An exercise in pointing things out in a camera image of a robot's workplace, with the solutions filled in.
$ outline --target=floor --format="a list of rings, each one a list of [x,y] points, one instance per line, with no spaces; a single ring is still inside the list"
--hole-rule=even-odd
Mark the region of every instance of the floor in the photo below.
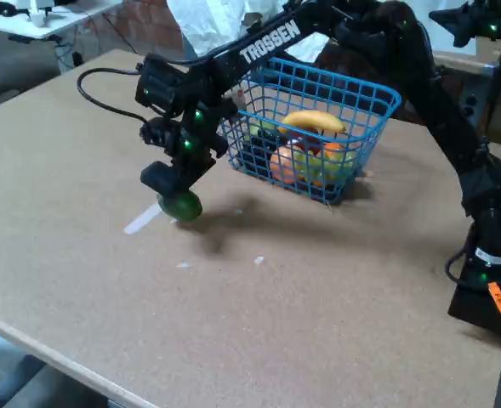
[[[140,55],[151,51],[150,44],[135,42],[132,45]],[[131,51],[118,37],[97,37],[92,31],[79,31],[75,50],[83,55],[84,60],[91,60],[114,48]],[[184,56],[182,52],[168,48],[161,49],[161,54],[174,59]],[[21,44],[9,41],[8,34],[0,32],[0,94],[11,89],[25,92],[57,75],[59,69],[53,42]]]

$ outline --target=white label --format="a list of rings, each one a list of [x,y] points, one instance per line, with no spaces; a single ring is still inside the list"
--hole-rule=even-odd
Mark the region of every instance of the white label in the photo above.
[[[251,64],[253,61],[265,57],[268,53],[300,35],[301,30],[297,24],[295,24],[294,20],[290,20],[288,23],[281,25],[269,34],[265,34],[254,44],[250,44],[244,48],[239,54]]]
[[[475,250],[475,255],[485,261],[488,264],[491,265],[501,265],[501,258],[500,257],[494,257],[493,255],[490,255],[489,253],[484,252],[482,249],[477,248]]]

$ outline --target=table edge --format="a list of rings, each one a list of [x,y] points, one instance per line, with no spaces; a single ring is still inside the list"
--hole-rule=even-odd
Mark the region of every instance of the table edge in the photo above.
[[[125,405],[128,408],[158,408],[156,405],[140,398],[138,395],[131,393],[127,389],[118,386],[96,372],[65,357],[62,353],[49,348],[37,340],[33,340],[31,337],[5,324],[1,320],[0,337],[16,346],[22,347],[29,354],[38,357],[38,359],[44,361],[56,370],[74,378],[118,404]]]

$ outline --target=white cloth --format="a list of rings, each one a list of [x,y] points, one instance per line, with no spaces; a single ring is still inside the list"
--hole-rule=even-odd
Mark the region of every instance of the white cloth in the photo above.
[[[287,0],[168,0],[168,7],[180,30],[197,55],[241,37],[246,14],[260,13],[263,21],[282,12]],[[314,62],[328,38],[314,33],[286,51],[304,62]]]

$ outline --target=banana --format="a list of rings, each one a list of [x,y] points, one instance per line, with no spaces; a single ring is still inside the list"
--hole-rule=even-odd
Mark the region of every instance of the banana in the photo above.
[[[296,128],[319,128],[330,132],[342,133],[346,126],[334,115],[321,110],[298,110],[286,116],[282,123]],[[285,127],[279,127],[281,133],[288,133]]]

